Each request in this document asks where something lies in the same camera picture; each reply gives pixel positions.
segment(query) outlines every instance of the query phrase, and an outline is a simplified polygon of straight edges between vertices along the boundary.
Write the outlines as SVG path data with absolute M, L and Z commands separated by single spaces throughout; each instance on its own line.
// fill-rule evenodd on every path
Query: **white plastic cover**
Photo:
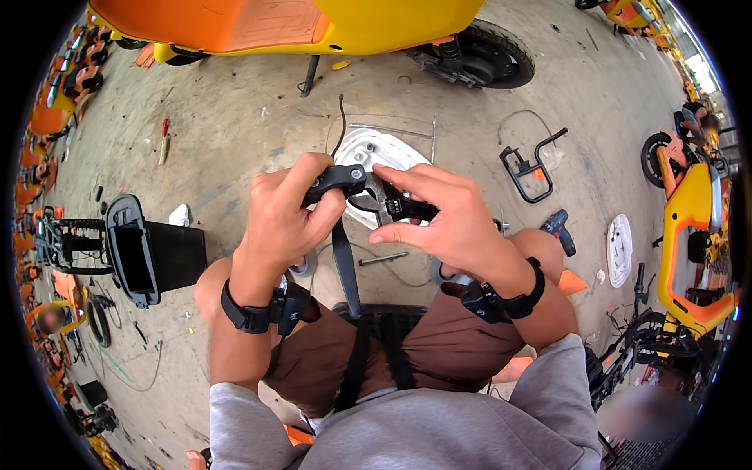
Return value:
M 608 278 L 617 289 L 632 271 L 632 230 L 626 215 L 619 214 L 608 226 Z
M 344 136 L 342 145 L 334 155 L 336 165 L 363 165 L 366 171 L 373 169 L 374 163 L 390 166 L 398 170 L 407 170 L 418 163 L 430 162 L 397 137 L 384 134 L 374 129 L 361 128 Z M 376 230 L 376 214 L 355 209 L 350 203 L 344 210 L 347 215 L 371 230 Z

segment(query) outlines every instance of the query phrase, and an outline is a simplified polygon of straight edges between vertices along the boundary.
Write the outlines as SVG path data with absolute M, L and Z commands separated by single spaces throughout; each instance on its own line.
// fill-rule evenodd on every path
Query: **shorts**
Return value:
M 486 323 L 462 306 L 453 284 L 443 284 L 402 349 L 417 387 L 477 392 L 525 346 L 511 323 Z M 334 408 L 355 341 L 355 326 L 319 305 L 321 317 L 284 342 L 265 383 L 309 418 Z M 275 357 L 279 346 L 271 351 Z M 359 398 L 395 383 L 384 347 L 371 339 Z

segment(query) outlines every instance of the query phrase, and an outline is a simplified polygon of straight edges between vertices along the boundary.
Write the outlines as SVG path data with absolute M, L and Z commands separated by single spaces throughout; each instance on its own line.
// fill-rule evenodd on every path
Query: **concrete floor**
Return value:
M 540 226 L 560 208 L 569 212 L 567 228 L 578 252 L 565 264 L 590 285 L 571 301 L 582 338 L 590 336 L 600 352 L 614 333 L 605 312 L 612 304 L 633 300 L 636 269 L 618 290 L 608 279 L 603 285 L 596 279 L 599 269 L 608 275 L 605 233 L 618 214 L 632 226 L 633 265 L 647 263 L 646 280 L 658 269 L 660 252 L 650 243 L 660 235 L 665 199 L 644 179 L 638 156 L 647 136 L 672 124 L 672 111 L 684 100 L 681 79 L 652 43 L 614 37 L 600 10 L 579 11 L 571 0 L 489 1 L 479 16 L 513 32 L 535 54 L 531 83 L 513 90 L 453 86 L 432 80 L 402 53 L 353 57 L 352 65 L 332 71 L 330 65 L 341 58 L 330 56 L 319 65 L 323 79 L 307 99 L 300 99 L 295 85 L 308 67 L 304 56 L 212 56 L 179 68 L 155 64 L 143 69 L 132 65 L 138 51 L 112 45 L 102 69 L 105 85 L 91 96 L 44 204 L 64 205 L 67 217 L 99 218 L 93 199 L 102 185 L 103 200 L 122 188 L 139 197 L 148 220 L 167 222 L 170 212 L 185 203 L 193 226 L 205 231 L 212 262 L 230 255 L 241 240 L 249 183 L 257 172 L 289 167 L 307 150 L 331 151 L 340 132 L 340 93 L 353 122 L 430 133 L 435 114 L 436 165 L 476 180 L 492 214 L 499 217 L 503 209 L 511 232 Z M 412 83 L 404 78 L 398 83 L 401 75 Z M 556 142 L 565 158 L 551 172 L 553 195 L 537 205 L 521 199 L 498 160 L 507 145 L 532 156 L 535 143 L 548 136 L 530 113 L 511 117 L 499 129 L 519 110 L 536 112 L 552 132 L 569 129 Z M 166 165 L 158 167 L 165 118 L 170 119 L 171 148 Z M 429 155 L 429 141 L 398 137 Z M 367 245 L 364 226 L 346 218 L 345 227 L 354 244 Z M 369 249 L 382 255 L 403 247 Z M 390 267 L 410 284 L 424 283 L 428 256 L 406 250 L 410 256 Z M 358 247 L 353 252 L 356 258 L 370 257 Z M 363 302 L 427 305 L 436 291 L 432 284 L 404 287 L 382 265 L 358 268 L 357 274 Z M 113 343 L 106 350 L 111 359 L 100 354 L 88 328 L 82 329 L 88 361 L 76 364 L 73 375 L 81 383 L 98 378 L 105 385 L 129 436 L 118 429 L 108 440 L 132 465 L 148 468 L 144 456 L 149 456 L 163 468 L 187 468 L 184 452 L 207 447 L 209 434 L 208 331 L 193 288 L 165 293 L 160 305 L 144 311 L 128 302 L 109 277 L 98 281 L 118 303 L 122 327 L 117 328 L 117 317 L 111 321 Z M 326 305 L 344 300 L 330 249 L 320 255 L 313 291 Z M 38 292 L 46 301 L 49 286 L 39 285 Z M 649 305 L 657 305 L 655 296 Z M 616 318 L 631 311 L 622 307 Z M 148 337 L 145 349 L 134 321 Z M 159 341 L 156 380 L 139 392 L 154 377 Z M 294 407 L 277 401 L 269 389 L 261 394 L 282 421 L 296 421 Z

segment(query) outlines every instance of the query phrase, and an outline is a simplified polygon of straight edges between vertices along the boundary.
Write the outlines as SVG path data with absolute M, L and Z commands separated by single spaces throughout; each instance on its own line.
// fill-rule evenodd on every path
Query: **cordless drill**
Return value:
M 575 249 L 575 242 L 572 240 L 572 236 L 569 234 L 566 227 L 564 227 L 564 222 L 566 222 L 567 217 L 569 217 L 569 215 L 564 209 L 561 209 L 559 210 L 559 212 L 556 212 L 551 217 L 548 217 L 548 219 L 546 219 L 546 221 L 541 226 L 541 230 L 546 233 L 550 233 L 551 235 L 559 239 L 562 247 L 564 248 L 564 253 L 566 253 L 566 256 L 574 256 L 575 253 L 577 253 L 577 250 Z

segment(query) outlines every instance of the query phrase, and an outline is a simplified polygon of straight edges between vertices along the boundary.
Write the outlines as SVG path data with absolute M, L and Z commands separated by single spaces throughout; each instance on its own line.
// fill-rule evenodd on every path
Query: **metal pipe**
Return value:
M 369 127 L 371 129 L 378 129 L 380 131 L 399 132 L 401 134 L 414 135 L 415 137 L 433 138 L 433 135 L 418 134 L 417 132 L 403 131 L 402 129 L 394 129 L 392 127 L 372 126 L 371 124 L 349 123 L 347 124 L 347 127 Z
M 365 265 L 371 265 L 375 262 L 384 262 L 384 261 L 391 261 L 393 259 L 402 258 L 403 256 L 407 256 L 409 253 L 407 251 L 403 251 L 402 253 L 394 253 L 393 255 L 386 255 L 386 256 L 379 256 L 378 258 L 371 258 L 371 259 L 359 259 L 358 265 L 365 266 Z
M 433 115 L 433 137 L 431 142 L 431 165 L 433 165 L 433 158 L 436 154 L 436 115 Z

